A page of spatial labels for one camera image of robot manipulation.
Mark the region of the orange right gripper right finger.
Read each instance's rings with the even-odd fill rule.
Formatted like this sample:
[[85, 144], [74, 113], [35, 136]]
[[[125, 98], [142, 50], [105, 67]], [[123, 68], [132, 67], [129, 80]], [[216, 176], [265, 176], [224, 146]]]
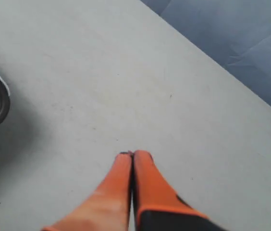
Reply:
[[188, 205], [161, 175], [151, 154], [133, 154], [133, 193], [137, 231], [223, 231]]

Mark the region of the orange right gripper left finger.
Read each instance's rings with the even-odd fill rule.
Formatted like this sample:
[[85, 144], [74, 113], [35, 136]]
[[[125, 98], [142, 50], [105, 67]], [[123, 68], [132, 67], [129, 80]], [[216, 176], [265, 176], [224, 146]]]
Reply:
[[43, 231], [127, 231], [131, 206], [132, 154], [116, 155], [110, 171], [74, 211]]

